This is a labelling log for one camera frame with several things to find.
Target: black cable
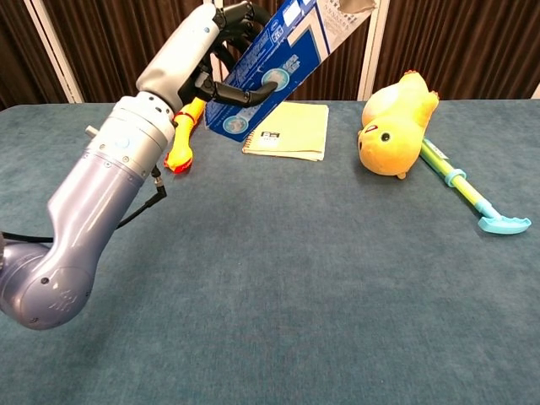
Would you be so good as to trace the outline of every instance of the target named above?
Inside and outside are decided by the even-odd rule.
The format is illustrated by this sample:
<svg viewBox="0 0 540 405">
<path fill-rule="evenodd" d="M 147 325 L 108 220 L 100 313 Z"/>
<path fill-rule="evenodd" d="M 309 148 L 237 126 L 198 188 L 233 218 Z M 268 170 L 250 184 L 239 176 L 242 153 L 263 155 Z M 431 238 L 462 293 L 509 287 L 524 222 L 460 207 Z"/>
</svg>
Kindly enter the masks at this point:
<svg viewBox="0 0 540 405">
<path fill-rule="evenodd" d="M 165 186 L 163 185 L 163 181 L 161 180 L 161 172 L 159 171 L 158 166 L 154 166 L 154 168 L 152 169 L 152 177 L 156 179 L 155 184 L 156 184 L 157 192 L 148 201 L 146 201 L 141 208 L 139 208 L 137 211 L 135 211 L 134 213 L 130 214 L 128 217 L 123 219 L 116 227 L 117 230 L 120 229 L 122 226 L 128 224 L 129 222 L 133 221 L 138 215 L 140 215 L 147 208 L 152 207 L 158 201 L 167 197 L 167 191 L 165 190 Z M 19 234 L 12 234 L 10 232 L 3 232 L 3 231 L 0 231 L 0 233 L 2 234 L 4 239 L 16 240 L 18 242 L 52 243 L 54 241 L 53 238 L 51 237 L 19 235 Z"/>
</svg>

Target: brown curtain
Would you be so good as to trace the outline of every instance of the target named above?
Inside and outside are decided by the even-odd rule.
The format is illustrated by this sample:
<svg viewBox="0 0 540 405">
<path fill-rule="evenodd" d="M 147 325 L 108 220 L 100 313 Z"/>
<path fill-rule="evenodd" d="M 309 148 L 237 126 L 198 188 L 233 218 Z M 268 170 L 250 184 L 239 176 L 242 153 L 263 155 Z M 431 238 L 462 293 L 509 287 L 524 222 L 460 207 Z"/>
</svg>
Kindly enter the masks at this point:
<svg viewBox="0 0 540 405">
<path fill-rule="evenodd" d="M 68 102 L 22 1 L 0 2 L 0 110 Z"/>
<path fill-rule="evenodd" d="M 138 76 L 197 0 L 44 0 L 86 102 L 135 95 Z"/>
<path fill-rule="evenodd" d="M 540 82 L 540 1 L 391 0 L 374 92 L 408 69 L 441 99 L 525 99 Z"/>
<path fill-rule="evenodd" d="M 283 0 L 252 0 L 275 14 Z M 224 6 L 238 3 L 224 0 Z M 370 19 L 367 19 L 327 60 L 323 61 L 288 100 L 356 100 L 362 73 L 365 43 Z"/>
</svg>

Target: rubber chicken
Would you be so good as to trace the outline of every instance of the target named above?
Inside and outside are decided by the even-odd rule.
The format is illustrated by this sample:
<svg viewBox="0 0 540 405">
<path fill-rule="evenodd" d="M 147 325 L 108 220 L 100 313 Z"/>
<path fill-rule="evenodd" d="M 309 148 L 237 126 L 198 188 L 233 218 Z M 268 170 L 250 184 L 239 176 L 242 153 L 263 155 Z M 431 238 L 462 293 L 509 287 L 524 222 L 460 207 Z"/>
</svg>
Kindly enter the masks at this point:
<svg viewBox="0 0 540 405">
<path fill-rule="evenodd" d="M 184 105 L 174 121 L 176 122 L 175 140 L 172 149 L 165 156 L 164 166 L 175 174 L 188 169 L 192 165 L 193 151 L 189 145 L 189 138 L 193 128 L 203 114 L 206 102 L 195 98 L 190 104 Z"/>
<path fill-rule="evenodd" d="M 439 96 L 418 72 L 409 70 L 396 84 L 380 89 L 362 111 L 358 132 L 360 162 L 378 175 L 403 180 L 420 155 Z"/>
</svg>

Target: toy grabber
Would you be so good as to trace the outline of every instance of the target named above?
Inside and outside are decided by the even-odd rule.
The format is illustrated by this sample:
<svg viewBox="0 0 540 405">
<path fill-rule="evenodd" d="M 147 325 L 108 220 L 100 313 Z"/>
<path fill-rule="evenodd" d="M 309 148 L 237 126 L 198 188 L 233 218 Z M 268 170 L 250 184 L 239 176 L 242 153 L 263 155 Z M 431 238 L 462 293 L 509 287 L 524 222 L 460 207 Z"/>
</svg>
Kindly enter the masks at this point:
<svg viewBox="0 0 540 405">
<path fill-rule="evenodd" d="M 441 177 L 448 187 L 455 187 L 482 215 L 478 225 L 485 232 L 493 234 L 519 234 L 531 226 L 527 218 L 507 218 L 495 210 L 482 194 L 466 180 L 463 170 L 455 169 L 448 158 L 428 139 L 422 142 L 420 157 Z"/>
<path fill-rule="evenodd" d="M 175 174 L 188 169 L 192 164 L 193 151 L 189 146 L 189 138 L 203 114 L 205 105 L 206 101 L 196 97 L 175 116 L 175 139 L 164 161 L 164 166 Z"/>
</svg>

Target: blue claw end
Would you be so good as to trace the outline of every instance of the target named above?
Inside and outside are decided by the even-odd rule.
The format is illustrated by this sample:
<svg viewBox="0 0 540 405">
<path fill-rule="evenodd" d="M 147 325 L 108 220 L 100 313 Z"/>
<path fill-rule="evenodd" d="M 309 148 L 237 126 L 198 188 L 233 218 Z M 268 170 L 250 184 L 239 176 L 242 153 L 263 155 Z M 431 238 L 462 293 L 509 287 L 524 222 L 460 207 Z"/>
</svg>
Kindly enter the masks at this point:
<svg viewBox="0 0 540 405">
<path fill-rule="evenodd" d="M 501 235 L 513 235 L 525 232 L 531 226 L 531 220 L 528 218 L 487 218 L 482 217 L 478 221 L 478 226 L 485 232 Z"/>
</svg>

